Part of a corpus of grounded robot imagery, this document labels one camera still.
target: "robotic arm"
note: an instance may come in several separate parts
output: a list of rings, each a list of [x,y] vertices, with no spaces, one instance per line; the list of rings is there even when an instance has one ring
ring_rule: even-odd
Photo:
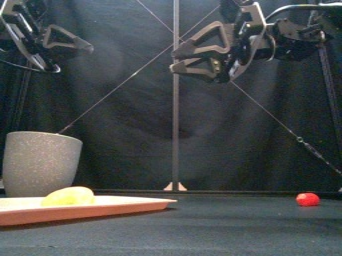
[[[215,21],[181,44],[173,52],[179,62],[170,66],[175,74],[218,83],[237,79],[256,59],[304,60],[332,39],[320,24],[302,26],[289,19],[268,23],[281,12],[342,11],[342,3],[292,5],[265,17],[260,3],[253,0],[226,0],[222,3],[226,22]],[[213,39],[218,44],[206,45]]]
[[[59,72],[58,62],[90,54],[93,45],[64,28],[40,26],[44,0],[6,0],[0,10],[0,50],[18,47],[43,72]]]

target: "robot frame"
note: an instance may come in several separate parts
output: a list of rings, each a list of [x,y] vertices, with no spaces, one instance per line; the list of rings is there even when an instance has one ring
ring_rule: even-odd
[[[239,77],[253,60],[280,59],[301,61],[333,39],[320,23],[306,26],[288,18],[268,21],[290,10],[342,12],[342,3],[289,5],[264,16],[261,5],[253,0],[225,0],[221,7],[235,20],[215,21],[207,25],[173,52],[174,74],[191,76],[207,82],[226,83]],[[206,45],[218,38],[219,44]]]

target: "black table surface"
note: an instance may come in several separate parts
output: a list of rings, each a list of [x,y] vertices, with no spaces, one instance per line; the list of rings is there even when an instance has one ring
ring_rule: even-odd
[[[3,227],[0,255],[342,255],[341,200],[167,197],[178,202],[158,212]]]

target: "cable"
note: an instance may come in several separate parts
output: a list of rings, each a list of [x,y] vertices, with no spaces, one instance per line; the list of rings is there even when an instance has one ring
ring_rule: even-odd
[[[205,19],[218,10],[219,6],[202,18],[202,20],[190,28],[190,30],[183,34],[182,38],[193,31],[193,29],[205,21]],[[174,46],[174,43],[134,72],[134,74],[105,95],[105,97],[79,115],[79,117],[58,132],[62,134],[66,132],[74,124],[101,105],[101,103],[113,95],[115,91],[142,72],[142,70],[159,58],[159,56]]]
[[[264,105],[250,96],[250,94],[241,88],[241,86],[231,81],[230,82],[235,88],[248,96],[248,98],[254,102],[254,104],[268,113],[268,115],[274,119],[274,121],[288,130],[288,132],[296,137],[297,142],[305,146],[308,151],[321,159],[325,164],[330,167],[330,169],[342,177],[342,171],[325,159],[324,155],[318,152],[318,150],[304,140],[301,136],[298,136],[293,130],[285,125],[285,123],[274,116],[274,114],[264,107]]]

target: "diagonal cable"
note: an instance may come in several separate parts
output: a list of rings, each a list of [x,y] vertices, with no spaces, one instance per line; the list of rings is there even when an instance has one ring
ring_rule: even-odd
[[[201,19],[201,21],[190,28],[190,30],[185,33],[181,37],[183,38],[194,29],[195,27],[207,19],[207,17],[218,10],[219,6]],[[102,104],[102,102],[122,88],[126,83],[150,66],[150,64],[161,57],[161,55],[169,51],[169,49],[174,46],[174,43],[134,72],[131,76],[105,95],[103,98],[77,117],[77,119],[58,132],[58,134],[64,133],[74,124]]]

